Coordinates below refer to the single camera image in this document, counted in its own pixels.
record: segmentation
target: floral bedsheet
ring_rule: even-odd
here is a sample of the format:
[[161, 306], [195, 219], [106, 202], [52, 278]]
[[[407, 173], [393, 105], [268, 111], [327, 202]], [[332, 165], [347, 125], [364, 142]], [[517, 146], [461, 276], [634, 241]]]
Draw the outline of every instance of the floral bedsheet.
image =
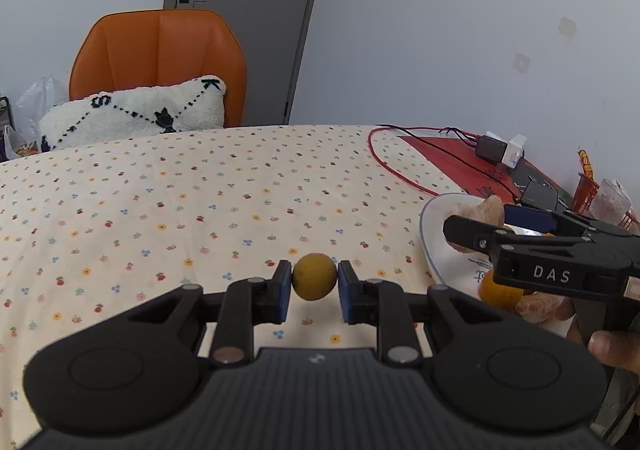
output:
[[[373, 160], [370, 130], [177, 133], [0, 165], [0, 449], [38, 429], [22, 390], [35, 351], [181, 284], [217, 292], [321, 252], [424, 292], [417, 226], [430, 197]], [[460, 191], [394, 133], [373, 141], [412, 179]], [[292, 293], [285, 324], [255, 329], [256, 348], [374, 345], [373, 327], [341, 321], [337, 289], [313, 303]]]

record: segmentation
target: peeled orange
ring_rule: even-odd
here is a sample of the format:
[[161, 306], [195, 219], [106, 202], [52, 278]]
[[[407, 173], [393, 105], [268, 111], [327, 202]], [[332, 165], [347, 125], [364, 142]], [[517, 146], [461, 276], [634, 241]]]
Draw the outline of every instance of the peeled orange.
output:
[[480, 283], [478, 294], [483, 302], [504, 311], [513, 312], [516, 304], [524, 295], [524, 289], [496, 284], [494, 270], [490, 269]]

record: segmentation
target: bag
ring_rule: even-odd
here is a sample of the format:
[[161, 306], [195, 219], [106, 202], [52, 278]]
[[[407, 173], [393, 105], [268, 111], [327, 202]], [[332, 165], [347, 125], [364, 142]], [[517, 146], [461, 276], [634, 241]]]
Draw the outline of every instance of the bag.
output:
[[4, 125], [2, 130], [2, 147], [4, 148], [4, 160], [13, 161], [20, 157], [27, 157], [38, 153], [34, 144], [29, 144], [18, 134], [11, 125]]
[[40, 150], [40, 120], [54, 106], [67, 101], [66, 90], [56, 78], [40, 78], [12, 104], [15, 131]]

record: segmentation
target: red board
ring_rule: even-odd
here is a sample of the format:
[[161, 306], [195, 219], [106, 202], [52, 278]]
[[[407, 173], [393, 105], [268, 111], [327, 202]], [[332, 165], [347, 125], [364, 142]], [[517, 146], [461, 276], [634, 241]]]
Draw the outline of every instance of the red board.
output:
[[[490, 195], [498, 195], [504, 203], [513, 202], [511, 194], [500, 184], [494, 180], [488, 178], [486, 175], [472, 170], [464, 163], [458, 161], [455, 157], [429, 146], [415, 137], [402, 137], [407, 143], [420, 152], [427, 160], [437, 166], [447, 177], [452, 179], [458, 186], [460, 186], [465, 192], [470, 195], [476, 195], [477, 197], [487, 198]], [[510, 175], [506, 172], [506, 167], [503, 164], [498, 166], [489, 164], [487, 161], [480, 159], [476, 156], [476, 152], [473, 148], [467, 146], [460, 139], [445, 138], [445, 137], [425, 137], [429, 143], [436, 144], [447, 152], [455, 154], [460, 159], [469, 163], [471, 166], [482, 170], [492, 177], [498, 179], [507, 185], [513, 193], [520, 195], [520, 192], [511, 181]]]

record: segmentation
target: chair backrest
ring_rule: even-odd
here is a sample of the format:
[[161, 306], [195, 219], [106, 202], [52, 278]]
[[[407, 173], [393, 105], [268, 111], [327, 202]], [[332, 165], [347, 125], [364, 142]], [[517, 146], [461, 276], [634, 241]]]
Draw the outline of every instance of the chair backrest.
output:
[[206, 74], [226, 83], [225, 127], [240, 126], [246, 64], [219, 14], [199, 9], [116, 13], [100, 18], [85, 38], [71, 70], [69, 98], [169, 86]]

